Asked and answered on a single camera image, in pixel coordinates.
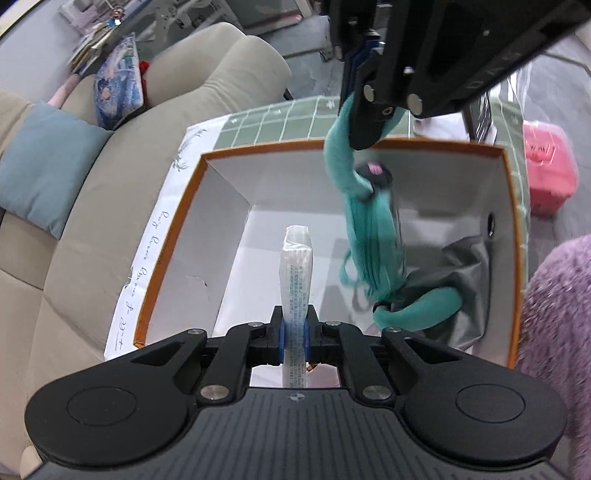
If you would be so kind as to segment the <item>teal plush doll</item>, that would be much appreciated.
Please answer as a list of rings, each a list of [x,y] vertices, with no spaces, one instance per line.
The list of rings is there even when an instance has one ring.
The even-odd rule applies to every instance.
[[[406,254],[397,214],[392,207],[392,175],[379,164],[355,165],[349,145],[353,97],[346,99],[324,144],[325,169],[345,205],[349,250],[342,261],[342,284],[366,287],[373,300],[373,320],[380,329],[420,331],[434,327],[461,310],[460,292],[436,287],[401,306],[406,284]]]

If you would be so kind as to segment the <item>white tissue packet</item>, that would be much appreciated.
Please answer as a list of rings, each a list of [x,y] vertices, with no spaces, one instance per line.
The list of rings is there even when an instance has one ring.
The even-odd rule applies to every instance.
[[[284,321],[283,387],[301,389],[307,385],[305,372],[305,319],[310,302],[314,249],[310,230],[290,225],[283,238],[280,256],[280,300]]]

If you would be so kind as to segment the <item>pink plastic carrier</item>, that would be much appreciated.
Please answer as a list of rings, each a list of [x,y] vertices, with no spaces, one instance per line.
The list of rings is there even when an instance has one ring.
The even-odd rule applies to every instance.
[[[539,121],[523,123],[523,138],[531,213],[553,217],[579,184],[571,142],[561,127]]]

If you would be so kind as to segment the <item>grey cloth bag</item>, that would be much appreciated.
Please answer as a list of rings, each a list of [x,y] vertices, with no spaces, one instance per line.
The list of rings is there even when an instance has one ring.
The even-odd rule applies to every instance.
[[[400,294],[409,303],[434,288],[456,288],[463,300],[461,309],[423,332],[426,338],[466,351],[487,328],[491,281],[487,241],[482,236],[465,237],[447,245],[442,254],[442,265],[410,273]]]

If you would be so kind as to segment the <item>beige sofa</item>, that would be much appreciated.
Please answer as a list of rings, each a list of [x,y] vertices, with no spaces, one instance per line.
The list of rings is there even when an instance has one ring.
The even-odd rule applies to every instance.
[[[24,410],[43,385],[103,358],[145,224],[186,129],[283,100],[286,60],[221,22],[171,45],[145,73],[147,108],[106,142],[63,235],[1,215],[1,470],[20,476]]]

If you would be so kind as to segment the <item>purple fuzzy blanket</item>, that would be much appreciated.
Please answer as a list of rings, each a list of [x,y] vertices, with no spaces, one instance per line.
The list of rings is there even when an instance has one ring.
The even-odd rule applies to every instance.
[[[554,248],[529,281],[516,369],[554,388],[568,410],[569,475],[590,477],[590,237]]]

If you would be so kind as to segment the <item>blue anime print pillow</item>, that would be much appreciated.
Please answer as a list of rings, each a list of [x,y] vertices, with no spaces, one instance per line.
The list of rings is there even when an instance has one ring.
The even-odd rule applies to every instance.
[[[143,107],[143,88],[135,34],[126,35],[111,51],[94,78],[97,125],[115,130]]]

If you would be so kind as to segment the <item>light blue cushion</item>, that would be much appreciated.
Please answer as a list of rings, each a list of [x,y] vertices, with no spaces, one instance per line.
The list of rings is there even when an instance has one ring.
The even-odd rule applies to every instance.
[[[33,106],[1,158],[1,208],[60,239],[112,132],[46,103]]]

